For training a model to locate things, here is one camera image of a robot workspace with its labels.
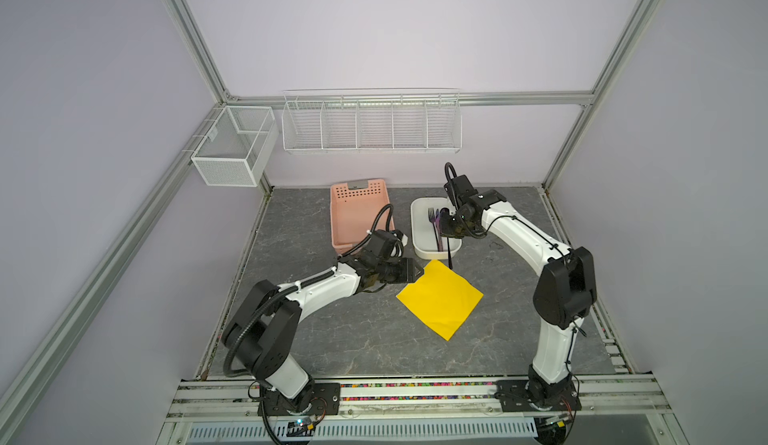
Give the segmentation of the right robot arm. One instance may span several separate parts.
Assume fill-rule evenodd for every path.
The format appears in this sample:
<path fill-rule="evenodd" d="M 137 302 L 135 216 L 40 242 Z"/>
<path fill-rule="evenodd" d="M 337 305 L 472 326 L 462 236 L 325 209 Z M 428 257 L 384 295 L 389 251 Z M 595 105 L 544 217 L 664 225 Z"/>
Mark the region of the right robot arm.
<path fill-rule="evenodd" d="M 547 410 L 578 397 L 572 354 L 576 335 L 597 300 L 594 258 L 551 237 L 514 208 L 497 190 L 478 191 L 451 163 L 444 166 L 444 189 L 454 207 L 439 212 L 446 238 L 482 239 L 491 234 L 521 256 L 538 277 L 533 305 L 540 318 L 534 359 L 528 369 L 525 398 Z"/>

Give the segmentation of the yellow paper napkin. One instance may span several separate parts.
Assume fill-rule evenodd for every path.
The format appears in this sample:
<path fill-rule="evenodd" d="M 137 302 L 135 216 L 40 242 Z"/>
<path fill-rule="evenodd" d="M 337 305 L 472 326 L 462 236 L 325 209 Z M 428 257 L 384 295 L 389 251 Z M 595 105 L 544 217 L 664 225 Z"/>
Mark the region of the yellow paper napkin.
<path fill-rule="evenodd" d="M 451 340 L 482 298 L 481 291 L 438 260 L 431 260 L 423 275 L 397 295 L 419 321 L 446 341 Z"/>

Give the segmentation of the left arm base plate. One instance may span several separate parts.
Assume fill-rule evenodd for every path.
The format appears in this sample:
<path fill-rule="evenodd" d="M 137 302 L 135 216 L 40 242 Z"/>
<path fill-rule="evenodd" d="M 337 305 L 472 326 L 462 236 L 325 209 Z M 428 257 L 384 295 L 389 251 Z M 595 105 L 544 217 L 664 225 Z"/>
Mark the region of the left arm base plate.
<path fill-rule="evenodd" d="M 341 403 L 341 384 L 310 381 L 294 398 L 287 398 L 277 389 L 267 388 L 259 411 L 268 416 L 337 415 Z"/>

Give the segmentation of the white oval tray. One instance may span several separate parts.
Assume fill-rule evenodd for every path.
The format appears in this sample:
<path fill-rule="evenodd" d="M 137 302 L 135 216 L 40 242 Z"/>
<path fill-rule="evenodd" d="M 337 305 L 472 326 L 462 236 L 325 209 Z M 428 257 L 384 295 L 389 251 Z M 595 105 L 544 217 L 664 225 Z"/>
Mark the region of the white oval tray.
<path fill-rule="evenodd" d="M 415 254 L 424 260 L 447 260 L 448 251 L 446 246 L 450 246 L 450 251 L 455 255 L 462 247 L 462 240 L 456 238 L 442 237 L 442 250 L 437 247 L 434 227 L 428 220 L 428 210 L 433 208 L 439 211 L 442 208 L 448 208 L 454 211 L 454 206 L 448 198 L 444 197 L 421 197 L 411 202 L 411 234 L 410 243 L 414 247 Z"/>

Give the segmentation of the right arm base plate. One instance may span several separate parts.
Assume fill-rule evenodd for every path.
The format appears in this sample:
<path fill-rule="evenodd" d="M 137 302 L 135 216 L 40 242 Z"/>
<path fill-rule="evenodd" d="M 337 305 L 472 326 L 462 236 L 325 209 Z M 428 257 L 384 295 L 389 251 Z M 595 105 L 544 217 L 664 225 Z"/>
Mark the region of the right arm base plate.
<path fill-rule="evenodd" d="M 500 380 L 493 397 L 504 412 L 577 412 L 582 409 L 575 383 L 564 379 L 556 384 L 536 380 Z"/>

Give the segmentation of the purple black fork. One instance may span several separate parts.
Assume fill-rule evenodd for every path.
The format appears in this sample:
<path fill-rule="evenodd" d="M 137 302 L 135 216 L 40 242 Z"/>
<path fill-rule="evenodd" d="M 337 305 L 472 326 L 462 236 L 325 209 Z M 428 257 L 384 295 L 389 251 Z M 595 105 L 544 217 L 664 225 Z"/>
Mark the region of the purple black fork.
<path fill-rule="evenodd" d="M 442 245 L 442 238 L 439 231 L 439 217 L 437 215 L 437 211 L 434 207 L 429 207 L 427 209 L 427 215 L 428 220 L 432 226 L 435 242 L 436 242 L 436 249 L 438 252 L 443 251 L 443 245 Z"/>

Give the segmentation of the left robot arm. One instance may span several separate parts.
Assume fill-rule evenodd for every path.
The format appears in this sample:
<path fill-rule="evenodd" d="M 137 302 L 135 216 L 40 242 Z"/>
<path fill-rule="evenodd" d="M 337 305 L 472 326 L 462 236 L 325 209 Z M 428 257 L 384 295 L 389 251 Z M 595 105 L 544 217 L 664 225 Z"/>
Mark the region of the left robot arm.
<path fill-rule="evenodd" d="M 339 300 L 411 283 L 422 273 L 405 256 L 407 237 L 394 226 L 393 211 L 385 204 L 364 238 L 330 268 L 279 285 L 257 282 L 221 333 L 224 376 L 251 377 L 293 402 L 308 396 L 313 379 L 291 356 L 301 321 Z"/>

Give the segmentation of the purple black spoon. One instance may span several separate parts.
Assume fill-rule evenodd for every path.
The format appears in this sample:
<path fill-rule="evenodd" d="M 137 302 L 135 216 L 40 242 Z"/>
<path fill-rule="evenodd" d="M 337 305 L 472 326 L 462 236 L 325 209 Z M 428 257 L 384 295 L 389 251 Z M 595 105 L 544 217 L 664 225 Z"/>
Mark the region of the purple black spoon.
<path fill-rule="evenodd" d="M 447 207 L 443 207 L 439 210 L 437 222 L 438 222 L 438 231 L 441 236 L 440 242 L 443 245 L 446 256 L 447 256 L 448 268 L 453 269 L 452 252 L 451 252 L 451 245 L 450 245 L 451 237 L 449 236 L 450 225 L 451 225 L 451 214 L 450 214 L 450 210 Z"/>

